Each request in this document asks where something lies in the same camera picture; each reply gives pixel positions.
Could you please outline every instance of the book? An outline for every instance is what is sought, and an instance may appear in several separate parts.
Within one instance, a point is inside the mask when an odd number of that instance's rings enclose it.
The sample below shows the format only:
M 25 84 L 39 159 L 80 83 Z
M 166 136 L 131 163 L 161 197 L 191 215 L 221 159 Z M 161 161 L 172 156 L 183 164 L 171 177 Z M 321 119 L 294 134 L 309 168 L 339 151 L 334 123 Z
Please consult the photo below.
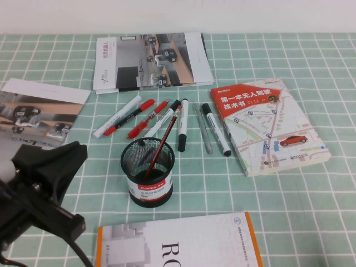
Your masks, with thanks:
M 93 82 L 97 93 L 213 82 L 200 33 L 97 39 Z
M 0 91 L 0 147 L 11 142 L 60 146 L 89 94 L 88 90 L 10 79 Z
M 246 176 L 330 159 L 328 148 L 281 79 L 215 88 L 211 97 Z
M 262 267 L 248 212 L 98 228 L 96 267 Z

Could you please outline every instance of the gray pen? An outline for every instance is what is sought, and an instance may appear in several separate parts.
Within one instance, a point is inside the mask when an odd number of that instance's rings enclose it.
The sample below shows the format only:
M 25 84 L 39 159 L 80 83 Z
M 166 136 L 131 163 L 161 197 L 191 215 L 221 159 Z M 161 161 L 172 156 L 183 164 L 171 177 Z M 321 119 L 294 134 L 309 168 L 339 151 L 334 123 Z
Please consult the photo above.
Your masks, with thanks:
M 202 117 L 202 113 L 200 110 L 200 105 L 198 103 L 194 103 L 193 107 L 196 112 L 196 115 L 198 116 L 198 123 L 199 123 L 200 131 L 201 131 L 202 139 L 205 144 L 206 152 L 208 154 L 212 154 L 212 147 L 211 147 L 209 135 L 207 135 L 207 130 L 206 130 L 205 122 L 204 122 L 204 119 Z

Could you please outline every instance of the grid pattern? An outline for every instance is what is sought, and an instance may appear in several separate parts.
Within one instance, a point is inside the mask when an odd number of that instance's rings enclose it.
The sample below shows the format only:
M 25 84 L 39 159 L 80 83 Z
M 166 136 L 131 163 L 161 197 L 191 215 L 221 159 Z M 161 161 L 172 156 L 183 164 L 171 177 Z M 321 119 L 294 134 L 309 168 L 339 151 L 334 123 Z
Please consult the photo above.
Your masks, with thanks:
M 0 36 L 0 86 L 14 77 L 90 90 L 97 37 L 106 36 Z M 91 93 L 66 141 L 88 146 L 89 158 L 63 202 L 86 218 L 78 243 L 93 257 L 98 225 L 247 210 L 265 266 L 356 266 L 356 34 L 205 34 L 204 39 L 213 86 Z M 190 108 L 186 151 L 177 151 L 175 130 L 168 138 L 176 155 L 174 193 L 165 205 L 144 209 L 130 200 L 119 159 L 128 132 L 148 112 L 110 137 L 91 135 L 137 94 L 142 101 L 188 98 L 212 105 L 211 88 L 271 77 L 283 79 L 307 114 L 333 155 L 328 162 L 246 178 L 234 154 L 223 157 L 211 129 L 214 153 L 206 153 Z M 27 231 L 6 256 L 28 266 L 81 266 L 63 241 L 38 229 Z

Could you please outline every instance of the white marker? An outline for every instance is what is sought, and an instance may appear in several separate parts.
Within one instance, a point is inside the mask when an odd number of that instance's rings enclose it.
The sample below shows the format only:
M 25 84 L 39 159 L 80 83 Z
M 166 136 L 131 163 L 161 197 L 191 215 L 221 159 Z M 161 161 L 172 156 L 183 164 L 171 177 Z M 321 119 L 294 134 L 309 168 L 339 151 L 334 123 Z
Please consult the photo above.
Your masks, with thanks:
M 179 100 L 174 101 L 172 106 L 166 111 L 166 113 L 160 118 L 159 121 L 156 122 L 156 124 L 147 132 L 147 134 L 144 137 L 153 137 L 155 133 L 162 127 L 162 125 L 168 120 L 168 118 L 175 112 L 175 110 L 178 108 L 178 106 L 181 105 L 181 102 Z
M 215 121 L 214 116 L 211 113 L 211 109 L 209 107 L 208 103 L 203 104 L 202 106 L 202 110 L 206 115 L 207 120 L 209 121 L 212 129 L 214 130 L 214 133 L 217 137 L 217 141 L 219 142 L 219 145 L 221 146 L 221 149 L 224 153 L 224 155 L 226 157 L 230 157 L 231 156 L 231 150 L 229 148 L 228 143 L 226 142 L 223 133 L 221 132 L 221 130 L 219 129 L 219 127 L 217 126 L 217 123 Z
M 124 117 L 126 113 L 129 112 L 130 109 L 135 107 L 141 101 L 141 96 L 136 96 L 129 103 L 127 103 L 122 109 L 120 109 L 115 115 L 113 115 L 107 122 L 105 122 L 98 130 L 96 130 L 93 135 L 96 138 L 99 138 L 108 130 L 111 126 L 114 125 L 115 121 Z
M 178 135 L 178 151 L 185 151 L 185 142 L 187 139 L 187 125 L 188 125 L 188 107 L 189 101 L 188 99 L 182 100 L 182 113 L 180 115 L 180 123 L 179 123 L 179 135 Z

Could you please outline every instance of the red pen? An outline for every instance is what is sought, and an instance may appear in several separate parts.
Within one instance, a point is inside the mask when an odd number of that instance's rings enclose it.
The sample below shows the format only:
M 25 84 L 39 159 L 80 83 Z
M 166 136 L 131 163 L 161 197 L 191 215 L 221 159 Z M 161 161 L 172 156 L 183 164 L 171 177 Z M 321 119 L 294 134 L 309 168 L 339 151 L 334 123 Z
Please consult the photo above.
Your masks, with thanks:
M 145 109 L 149 108 L 150 106 L 152 106 L 155 103 L 154 99 L 149 99 L 147 100 L 145 103 L 143 103 L 138 109 L 134 110 L 133 112 L 131 112 L 130 114 L 128 114 L 126 117 L 124 117 L 123 119 L 119 120 L 118 122 L 116 122 L 113 126 L 111 126 L 106 132 L 104 132 L 104 135 L 110 135 L 111 133 L 115 132 L 116 129 L 120 128 L 122 125 L 124 125 L 125 123 L 127 123 L 129 120 L 131 120 L 132 118 L 134 118 L 136 115 L 140 114 L 142 111 L 144 111 Z
M 140 132 L 146 128 L 149 120 L 153 119 L 158 113 L 160 113 L 169 103 L 169 99 L 163 101 L 155 110 L 147 117 L 145 121 L 141 121 L 131 132 L 128 133 L 127 139 L 135 138 Z

